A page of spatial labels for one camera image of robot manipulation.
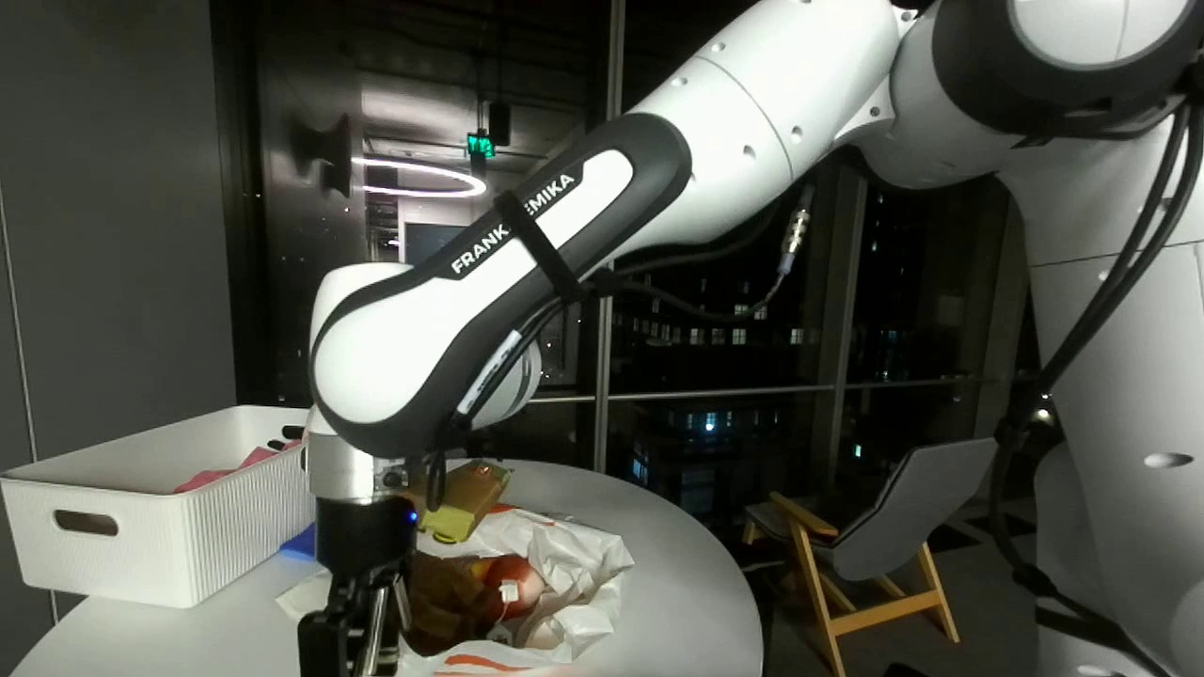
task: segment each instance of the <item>white table surface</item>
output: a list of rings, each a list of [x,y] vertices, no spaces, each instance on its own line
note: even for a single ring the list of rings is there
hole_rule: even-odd
[[[629,480],[508,461],[508,502],[562,510],[626,536],[637,569],[617,630],[583,649],[587,677],[760,677],[760,615],[725,547],[694,516]],[[202,606],[153,610],[86,599],[17,668],[18,677],[294,677],[296,630],[279,594],[316,565],[272,556]]]

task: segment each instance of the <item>chair leg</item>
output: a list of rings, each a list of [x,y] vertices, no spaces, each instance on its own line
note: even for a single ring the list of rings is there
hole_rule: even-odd
[[[933,624],[948,636],[948,643],[961,643],[963,636],[956,630],[952,606],[948,606],[948,594],[946,594],[946,581],[940,581],[940,573],[938,573],[928,546],[918,547],[918,569],[921,569],[928,590],[938,594],[938,610],[928,611]]]
[[[828,654],[828,665],[833,665],[833,677],[847,677],[844,668],[844,654],[839,654],[839,643],[834,643],[834,628],[833,628],[833,610],[828,610],[828,599],[826,599],[826,580],[822,580],[822,569],[817,569],[817,554],[814,554],[814,540],[808,535],[802,535],[797,526],[790,531],[793,536],[793,547],[797,547],[797,576],[802,576],[802,588],[814,603],[814,611],[817,611],[817,628],[822,628],[822,643],[826,643],[826,654]]]

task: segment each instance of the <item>wooden chair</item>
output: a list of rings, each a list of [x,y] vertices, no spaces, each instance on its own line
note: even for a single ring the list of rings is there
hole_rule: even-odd
[[[928,615],[961,643],[928,535],[979,494],[991,461],[995,440],[913,447],[877,502],[844,531],[802,501],[770,494],[834,677],[847,677],[839,640],[887,619]]]

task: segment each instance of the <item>red object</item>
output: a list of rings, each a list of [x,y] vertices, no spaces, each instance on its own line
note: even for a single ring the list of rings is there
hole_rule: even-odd
[[[531,569],[528,556],[497,556],[488,565],[488,573],[483,576],[486,590],[499,594],[504,581],[513,581],[520,590],[520,603],[508,603],[497,610],[497,615],[525,615],[533,610],[540,594],[543,594],[543,580]]]

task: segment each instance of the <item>white storage box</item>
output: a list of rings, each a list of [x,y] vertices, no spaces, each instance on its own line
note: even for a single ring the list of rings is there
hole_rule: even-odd
[[[212,599],[311,521],[296,447],[242,465],[306,413],[234,405],[17,465],[0,485],[28,588],[177,610]],[[202,468],[234,472],[177,494]]]

